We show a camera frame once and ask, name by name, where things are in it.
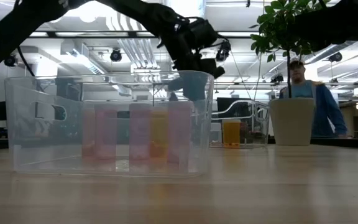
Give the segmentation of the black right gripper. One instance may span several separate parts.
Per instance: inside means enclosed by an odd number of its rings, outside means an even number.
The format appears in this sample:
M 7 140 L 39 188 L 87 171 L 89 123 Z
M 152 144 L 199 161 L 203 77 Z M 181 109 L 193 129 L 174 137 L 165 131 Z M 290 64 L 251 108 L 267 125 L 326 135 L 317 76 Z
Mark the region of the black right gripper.
M 351 30 L 352 6 L 333 6 L 295 16 L 293 34 L 319 51 L 331 44 L 353 40 Z

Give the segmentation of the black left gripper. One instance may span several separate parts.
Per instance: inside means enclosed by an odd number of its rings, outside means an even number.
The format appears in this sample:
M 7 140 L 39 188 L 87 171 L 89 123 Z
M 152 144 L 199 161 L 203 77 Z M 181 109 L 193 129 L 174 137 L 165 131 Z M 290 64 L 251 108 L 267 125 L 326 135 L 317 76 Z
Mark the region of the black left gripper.
M 210 48 L 220 37 L 219 34 L 193 35 L 176 34 L 166 36 L 166 49 L 173 60 L 174 68 L 180 71 L 200 71 L 218 78 L 225 73 L 216 65 L 213 58 L 201 58 L 200 50 Z M 168 90 L 177 91 L 183 88 L 183 95 L 191 101 L 204 100 L 208 74 L 187 73 L 183 79 L 176 78 L 169 82 Z

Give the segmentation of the clear pill bottle white cap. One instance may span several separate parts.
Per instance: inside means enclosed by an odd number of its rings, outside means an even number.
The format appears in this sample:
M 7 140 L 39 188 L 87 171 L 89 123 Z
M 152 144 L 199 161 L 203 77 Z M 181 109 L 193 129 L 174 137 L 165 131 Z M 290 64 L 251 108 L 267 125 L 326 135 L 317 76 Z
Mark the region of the clear pill bottle white cap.
M 214 146 L 222 143 L 221 123 L 211 123 L 210 143 Z

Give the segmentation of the large orange pill bottle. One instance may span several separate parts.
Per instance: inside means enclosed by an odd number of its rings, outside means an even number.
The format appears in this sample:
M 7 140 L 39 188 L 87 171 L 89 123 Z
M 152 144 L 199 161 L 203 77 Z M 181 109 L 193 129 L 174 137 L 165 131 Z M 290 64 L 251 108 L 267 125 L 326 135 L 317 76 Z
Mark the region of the large orange pill bottle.
M 241 121 L 239 119 L 225 119 L 222 125 L 224 147 L 239 147 Z

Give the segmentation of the clear bottle red pills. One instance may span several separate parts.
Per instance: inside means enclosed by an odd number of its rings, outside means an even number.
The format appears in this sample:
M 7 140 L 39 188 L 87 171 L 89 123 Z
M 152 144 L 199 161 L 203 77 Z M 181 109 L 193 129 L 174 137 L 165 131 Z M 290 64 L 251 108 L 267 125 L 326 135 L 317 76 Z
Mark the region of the clear bottle red pills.
M 253 131 L 251 125 L 248 125 L 246 121 L 241 122 L 239 131 L 241 144 L 255 143 L 256 140 L 261 137 L 261 133 L 258 131 Z

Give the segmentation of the clear plastic bin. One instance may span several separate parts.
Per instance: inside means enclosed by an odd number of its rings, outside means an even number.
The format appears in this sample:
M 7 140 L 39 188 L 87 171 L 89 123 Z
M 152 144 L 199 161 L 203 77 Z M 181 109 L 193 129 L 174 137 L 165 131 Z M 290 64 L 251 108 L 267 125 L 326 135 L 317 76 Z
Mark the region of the clear plastic bin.
M 250 149 L 255 147 L 264 147 L 268 142 L 269 136 L 269 107 L 266 104 L 260 103 L 258 101 L 251 100 L 253 106 L 253 114 L 250 116 L 240 117 L 240 118 L 218 118 L 218 106 L 216 100 L 217 110 L 212 113 L 211 123 L 221 123 L 222 127 L 222 143 L 219 145 L 211 145 L 211 147 L 223 147 L 226 149 Z M 241 144 L 239 147 L 224 147 L 223 145 L 223 120 L 225 119 L 239 119 L 241 122 L 247 122 L 248 125 L 251 125 L 253 131 L 258 131 L 261 133 L 261 137 L 252 144 Z

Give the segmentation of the frosted plastic bin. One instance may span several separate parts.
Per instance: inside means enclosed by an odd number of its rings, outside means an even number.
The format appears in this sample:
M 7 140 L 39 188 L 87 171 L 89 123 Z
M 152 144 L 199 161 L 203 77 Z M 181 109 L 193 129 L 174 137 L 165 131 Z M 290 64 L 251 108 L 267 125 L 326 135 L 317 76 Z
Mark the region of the frosted plastic bin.
M 7 130 L 16 172 L 128 177 L 189 177 L 207 169 L 214 78 L 205 99 L 191 101 L 169 91 L 184 72 L 18 77 L 5 81 Z M 191 147 L 188 167 L 150 156 L 151 112 L 169 102 L 189 101 Z M 96 107 L 117 111 L 115 159 L 95 156 Z

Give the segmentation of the green leafy plant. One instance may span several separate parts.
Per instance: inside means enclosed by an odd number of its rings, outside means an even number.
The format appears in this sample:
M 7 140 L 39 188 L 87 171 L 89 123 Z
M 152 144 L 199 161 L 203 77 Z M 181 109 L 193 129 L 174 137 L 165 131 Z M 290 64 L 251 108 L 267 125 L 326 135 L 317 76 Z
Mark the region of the green leafy plant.
M 290 33 L 295 17 L 307 12 L 325 8 L 330 0 L 274 0 L 264 7 L 264 14 L 258 17 L 255 27 L 258 34 L 252 34 L 254 43 L 251 49 L 257 54 L 268 54 L 267 61 L 276 59 L 276 51 L 282 50 L 283 57 L 290 66 L 290 53 L 297 56 L 309 55 L 318 50 L 319 45 L 296 34 Z

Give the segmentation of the person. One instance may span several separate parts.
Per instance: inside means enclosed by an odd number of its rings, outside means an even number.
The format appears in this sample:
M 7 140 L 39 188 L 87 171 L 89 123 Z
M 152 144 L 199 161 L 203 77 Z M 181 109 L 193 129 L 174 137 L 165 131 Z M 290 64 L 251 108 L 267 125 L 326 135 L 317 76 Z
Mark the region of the person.
M 280 90 L 280 98 L 312 98 L 314 111 L 311 136 L 313 138 L 341 138 L 347 136 L 347 127 L 342 112 L 332 93 L 322 82 L 305 78 L 306 68 L 300 60 L 289 63 L 291 89 Z

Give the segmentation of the white plant pot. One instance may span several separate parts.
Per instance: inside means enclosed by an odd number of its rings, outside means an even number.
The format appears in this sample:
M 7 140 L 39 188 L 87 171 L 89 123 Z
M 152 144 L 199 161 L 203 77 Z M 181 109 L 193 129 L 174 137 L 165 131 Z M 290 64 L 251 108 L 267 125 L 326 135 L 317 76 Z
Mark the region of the white plant pot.
M 282 98 L 269 103 L 273 136 L 279 146 L 309 146 L 314 119 L 312 98 Z

